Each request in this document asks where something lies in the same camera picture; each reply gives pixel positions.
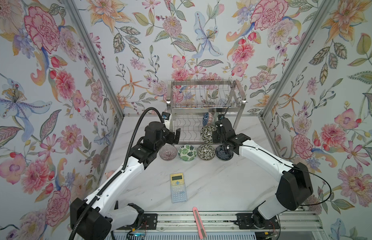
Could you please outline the blue patterned ceramic bowl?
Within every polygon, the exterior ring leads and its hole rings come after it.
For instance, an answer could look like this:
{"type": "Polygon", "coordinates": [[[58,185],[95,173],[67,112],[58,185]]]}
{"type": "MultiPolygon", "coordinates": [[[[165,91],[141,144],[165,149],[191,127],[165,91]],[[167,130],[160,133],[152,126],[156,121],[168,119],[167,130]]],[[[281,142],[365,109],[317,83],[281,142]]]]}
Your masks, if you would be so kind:
{"type": "Polygon", "coordinates": [[[210,112],[203,115],[203,126],[212,125],[214,122],[214,115],[210,112]]]}

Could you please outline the green leaf pattern bowl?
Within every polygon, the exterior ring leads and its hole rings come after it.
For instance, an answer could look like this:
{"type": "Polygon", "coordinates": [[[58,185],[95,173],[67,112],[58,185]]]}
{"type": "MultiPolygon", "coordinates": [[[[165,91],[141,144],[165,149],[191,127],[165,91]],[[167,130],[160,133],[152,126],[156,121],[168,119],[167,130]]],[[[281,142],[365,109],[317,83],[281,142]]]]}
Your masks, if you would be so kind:
{"type": "Polygon", "coordinates": [[[178,150],[178,156],[182,161],[193,161],[197,156],[197,149],[191,145],[183,145],[178,150]]]}

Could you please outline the purple striped bowl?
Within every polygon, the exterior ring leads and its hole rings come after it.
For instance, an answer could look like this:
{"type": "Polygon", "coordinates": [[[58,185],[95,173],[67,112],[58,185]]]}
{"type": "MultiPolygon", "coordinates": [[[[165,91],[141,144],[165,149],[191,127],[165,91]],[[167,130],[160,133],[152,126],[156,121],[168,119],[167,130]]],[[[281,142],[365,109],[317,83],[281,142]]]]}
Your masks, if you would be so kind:
{"type": "Polygon", "coordinates": [[[159,155],[160,158],[164,161],[173,160],[178,154],[178,150],[173,145],[165,145],[161,148],[159,155]]]}

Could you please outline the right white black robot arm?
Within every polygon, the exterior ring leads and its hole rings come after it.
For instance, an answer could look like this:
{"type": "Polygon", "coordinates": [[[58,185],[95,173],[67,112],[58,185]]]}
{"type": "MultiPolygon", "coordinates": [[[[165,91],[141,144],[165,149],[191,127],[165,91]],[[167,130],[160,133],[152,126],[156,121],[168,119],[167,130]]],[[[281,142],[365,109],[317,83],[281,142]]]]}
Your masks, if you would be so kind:
{"type": "Polygon", "coordinates": [[[262,148],[249,136],[237,134],[225,117],[214,125],[214,143],[220,143],[225,150],[253,161],[279,183],[276,193],[252,211],[251,219],[257,228],[264,228],[269,220],[283,212],[296,210],[313,194],[306,165],[286,161],[262,148]]]}

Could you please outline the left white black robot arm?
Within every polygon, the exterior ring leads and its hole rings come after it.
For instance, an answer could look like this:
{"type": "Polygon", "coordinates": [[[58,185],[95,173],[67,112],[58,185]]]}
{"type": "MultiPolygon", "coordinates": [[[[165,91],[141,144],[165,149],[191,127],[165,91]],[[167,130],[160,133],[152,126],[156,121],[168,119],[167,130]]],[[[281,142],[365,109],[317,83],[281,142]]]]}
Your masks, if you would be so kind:
{"type": "Polygon", "coordinates": [[[144,210],[135,204],[115,208],[118,196],[156,158],[166,145],[179,143],[181,129],[170,131],[164,123],[151,122],[145,136],[127,152],[127,158],[98,189],[70,205],[70,240],[80,236],[84,240],[104,240],[110,232],[124,226],[136,228],[143,221],[144,210]]]}

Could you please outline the steel two-tier dish rack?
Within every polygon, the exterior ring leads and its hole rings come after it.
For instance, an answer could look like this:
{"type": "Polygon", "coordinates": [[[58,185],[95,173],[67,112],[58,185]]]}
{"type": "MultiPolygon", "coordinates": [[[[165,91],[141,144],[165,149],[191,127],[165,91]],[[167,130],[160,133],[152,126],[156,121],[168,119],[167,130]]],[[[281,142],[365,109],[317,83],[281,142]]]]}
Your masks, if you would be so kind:
{"type": "Polygon", "coordinates": [[[245,110],[247,97],[238,80],[170,81],[166,103],[172,119],[171,130],[181,129],[179,143],[201,144],[204,113],[212,113],[214,122],[220,115],[234,116],[232,126],[235,129],[245,110]]]}

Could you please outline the dark blue ceramic bowl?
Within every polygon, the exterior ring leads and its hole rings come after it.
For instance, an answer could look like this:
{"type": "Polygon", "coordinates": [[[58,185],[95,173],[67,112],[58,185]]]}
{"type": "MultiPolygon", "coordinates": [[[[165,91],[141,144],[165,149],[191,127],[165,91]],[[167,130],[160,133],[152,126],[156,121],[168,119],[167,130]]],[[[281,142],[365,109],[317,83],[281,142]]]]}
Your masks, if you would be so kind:
{"type": "Polygon", "coordinates": [[[230,149],[225,148],[223,145],[216,147],[215,154],[222,161],[229,161],[234,156],[234,152],[230,149]]]}

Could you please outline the yellow blue calculator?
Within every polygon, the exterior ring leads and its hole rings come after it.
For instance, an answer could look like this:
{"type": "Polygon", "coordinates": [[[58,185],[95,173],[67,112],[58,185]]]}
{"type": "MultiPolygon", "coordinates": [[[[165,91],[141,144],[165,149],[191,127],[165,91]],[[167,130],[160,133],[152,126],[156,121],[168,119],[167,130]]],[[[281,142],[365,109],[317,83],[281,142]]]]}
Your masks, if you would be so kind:
{"type": "Polygon", "coordinates": [[[172,203],[186,202],[188,200],[185,178],[183,173],[171,174],[171,198],[172,203]]]}

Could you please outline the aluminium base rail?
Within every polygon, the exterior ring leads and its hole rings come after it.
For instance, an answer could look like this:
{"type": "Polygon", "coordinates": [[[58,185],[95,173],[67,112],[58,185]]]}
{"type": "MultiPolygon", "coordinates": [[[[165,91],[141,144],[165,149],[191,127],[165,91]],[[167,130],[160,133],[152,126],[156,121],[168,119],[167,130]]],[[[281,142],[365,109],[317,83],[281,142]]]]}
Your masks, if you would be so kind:
{"type": "MultiPolygon", "coordinates": [[[[199,211],[200,219],[207,233],[212,232],[322,232],[322,222],[314,212],[303,210],[287,211],[265,221],[263,229],[257,228],[249,211],[199,211]]],[[[170,233],[197,233],[198,227],[193,212],[145,212],[142,231],[170,233]]]]}

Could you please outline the pink utility knife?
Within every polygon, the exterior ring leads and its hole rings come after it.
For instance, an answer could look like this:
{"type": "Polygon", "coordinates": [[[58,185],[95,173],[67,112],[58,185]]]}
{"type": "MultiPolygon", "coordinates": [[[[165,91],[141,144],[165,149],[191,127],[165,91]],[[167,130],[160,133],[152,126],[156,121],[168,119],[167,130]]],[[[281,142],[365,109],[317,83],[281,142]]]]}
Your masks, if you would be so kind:
{"type": "Polygon", "coordinates": [[[201,219],[199,211],[196,207],[193,207],[193,214],[194,214],[195,222],[198,228],[199,238],[200,240],[204,240],[207,237],[207,233],[203,225],[203,221],[201,219]]]}

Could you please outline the black white floral bowl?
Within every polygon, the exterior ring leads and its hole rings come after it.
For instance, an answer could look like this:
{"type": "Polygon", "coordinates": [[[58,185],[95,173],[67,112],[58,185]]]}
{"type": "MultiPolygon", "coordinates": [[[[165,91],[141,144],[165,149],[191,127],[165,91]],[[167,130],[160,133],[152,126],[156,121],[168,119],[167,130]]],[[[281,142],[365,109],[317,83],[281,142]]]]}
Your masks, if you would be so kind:
{"type": "Polygon", "coordinates": [[[210,161],[216,156],[215,148],[211,145],[208,145],[208,144],[200,145],[197,148],[197,156],[201,160],[210,161]]]}
{"type": "Polygon", "coordinates": [[[215,125],[206,125],[201,129],[201,140],[206,144],[213,144],[213,132],[215,132],[215,125]]]}

